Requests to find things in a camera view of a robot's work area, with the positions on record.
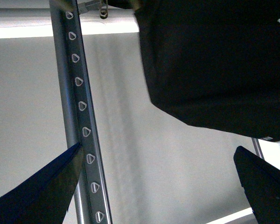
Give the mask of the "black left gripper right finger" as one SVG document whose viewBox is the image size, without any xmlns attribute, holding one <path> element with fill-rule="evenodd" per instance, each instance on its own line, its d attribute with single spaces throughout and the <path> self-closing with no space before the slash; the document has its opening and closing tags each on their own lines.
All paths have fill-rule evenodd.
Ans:
<svg viewBox="0 0 280 224">
<path fill-rule="evenodd" d="M 242 146 L 233 160 L 257 222 L 280 224 L 280 170 Z"/>
</svg>

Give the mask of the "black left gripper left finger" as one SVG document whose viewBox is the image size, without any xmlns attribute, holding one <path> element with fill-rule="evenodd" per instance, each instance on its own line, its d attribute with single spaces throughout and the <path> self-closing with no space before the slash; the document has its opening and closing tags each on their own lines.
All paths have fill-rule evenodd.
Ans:
<svg viewBox="0 0 280 224">
<path fill-rule="evenodd" d="M 0 197 L 0 224 L 61 224 L 82 168 L 77 143 Z"/>
</svg>

